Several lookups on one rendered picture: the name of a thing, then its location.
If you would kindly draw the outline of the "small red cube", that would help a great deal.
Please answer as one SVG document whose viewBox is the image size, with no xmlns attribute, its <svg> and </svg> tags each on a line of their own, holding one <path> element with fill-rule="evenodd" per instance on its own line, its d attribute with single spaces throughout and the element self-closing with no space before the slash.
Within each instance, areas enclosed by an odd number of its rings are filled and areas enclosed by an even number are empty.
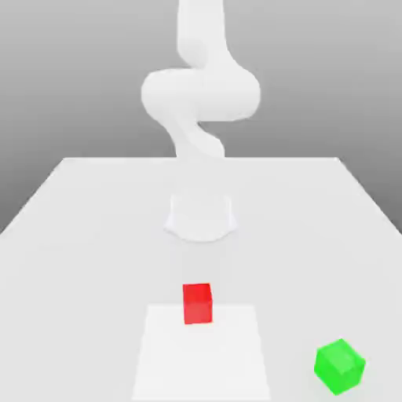
<svg viewBox="0 0 402 402">
<path fill-rule="evenodd" d="M 183 285 L 183 309 L 185 324 L 211 323 L 213 299 L 209 283 L 185 283 Z"/>
</svg>

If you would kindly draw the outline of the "small green cube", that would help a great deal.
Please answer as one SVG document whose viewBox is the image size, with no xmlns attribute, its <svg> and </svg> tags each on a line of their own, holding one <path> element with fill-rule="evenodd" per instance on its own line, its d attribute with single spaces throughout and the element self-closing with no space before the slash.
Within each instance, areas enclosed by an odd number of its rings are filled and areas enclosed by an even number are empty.
<svg viewBox="0 0 402 402">
<path fill-rule="evenodd" d="M 340 338 L 317 349 L 314 373 L 338 396 L 360 383 L 365 366 L 366 360 L 344 338 Z"/>
</svg>

